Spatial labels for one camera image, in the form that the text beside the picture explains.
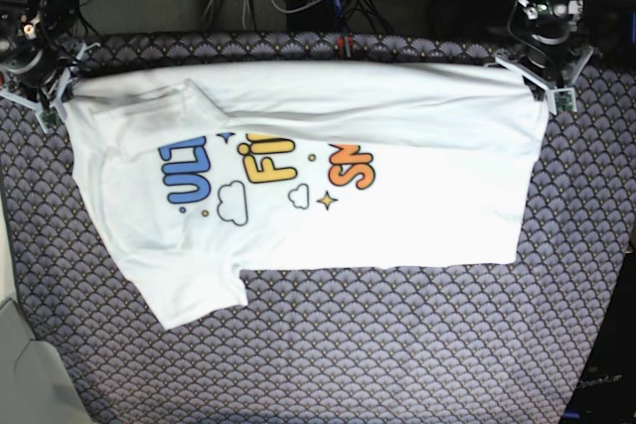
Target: star graphic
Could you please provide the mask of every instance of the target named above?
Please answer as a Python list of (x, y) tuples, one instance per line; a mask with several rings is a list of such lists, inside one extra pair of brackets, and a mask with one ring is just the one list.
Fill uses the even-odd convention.
[(234, 135), (234, 133), (220, 133), (217, 136), (223, 138), (226, 141), (226, 144), (228, 144), (228, 141), (230, 141), (230, 138), (232, 138)]
[(317, 203), (320, 203), (320, 204), (324, 204), (324, 205), (325, 205), (325, 208), (327, 208), (327, 211), (328, 211), (328, 210), (329, 210), (329, 207), (330, 207), (332, 204), (334, 204), (334, 203), (338, 202), (338, 200), (337, 200), (337, 199), (332, 198), (331, 196), (329, 196), (329, 191), (327, 191), (327, 192), (325, 193), (325, 197), (324, 197), (324, 198), (322, 198), (320, 201), (316, 201), (316, 202), (317, 202)]

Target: scalloped pattern mat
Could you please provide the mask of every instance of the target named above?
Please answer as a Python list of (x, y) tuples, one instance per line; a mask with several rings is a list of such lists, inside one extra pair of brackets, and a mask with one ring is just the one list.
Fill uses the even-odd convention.
[[(382, 62), (482, 64), (501, 50), (355, 40), (357, 59)], [(85, 65), (333, 60), (336, 45), (319, 34), (112, 37)], [(65, 128), (45, 136), (3, 102), (0, 167), (26, 318), (98, 423), (557, 423), (635, 217), (634, 75), (588, 67), (577, 88), (580, 112), (548, 127), (514, 265), (244, 272), (248, 307), (170, 333), (92, 226)]]

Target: printed graphic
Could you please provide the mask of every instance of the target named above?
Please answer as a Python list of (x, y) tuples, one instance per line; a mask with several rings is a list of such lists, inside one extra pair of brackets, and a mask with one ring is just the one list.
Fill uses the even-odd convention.
[(217, 214), (221, 220), (232, 222), (239, 227), (247, 223), (247, 196), (242, 182), (234, 181), (221, 186)]
[(356, 178), (356, 187), (363, 191), (371, 186), (376, 179), (376, 171), (371, 166), (373, 155), (360, 153), (360, 146), (347, 144), (332, 144), (338, 149), (329, 161), (333, 165), (329, 170), (329, 181), (339, 188), (347, 186)]
[(249, 143), (239, 144), (238, 153), (243, 156), (242, 163), (251, 183), (289, 181), (298, 176), (294, 168), (276, 168), (270, 157), (264, 157), (260, 162), (254, 158), (254, 155), (290, 153), (296, 148), (293, 141), (264, 134), (248, 134), (246, 138)]
[(223, 138), (226, 144), (228, 144), (228, 141), (230, 141), (230, 138), (232, 138), (234, 135), (234, 133), (219, 133), (217, 136)]
[(309, 186), (301, 184), (296, 189), (289, 191), (287, 195), (294, 207), (297, 209), (309, 209)]
[[(206, 199), (212, 192), (212, 186), (201, 173), (210, 171), (210, 159), (204, 148), (206, 138), (195, 138), (180, 143), (171, 144), (159, 148), (159, 156), (168, 164), (165, 164), (161, 170), (164, 174), (163, 183), (168, 187), (186, 186), (188, 191), (180, 191), (179, 193), (171, 193), (168, 195), (170, 204), (181, 205), (198, 203)], [(190, 150), (193, 155), (192, 161), (170, 162), (172, 153), (175, 150)], [(184, 208), (180, 208), (181, 213), (185, 212)]]
[(316, 201), (317, 203), (323, 204), (325, 206), (325, 208), (327, 208), (327, 211), (329, 210), (329, 207), (338, 202), (337, 199), (332, 198), (331, 196), (329, 196), (329, 191), (327, 191), (325, 193), (325, 197), (322, 198), (320, 201)]

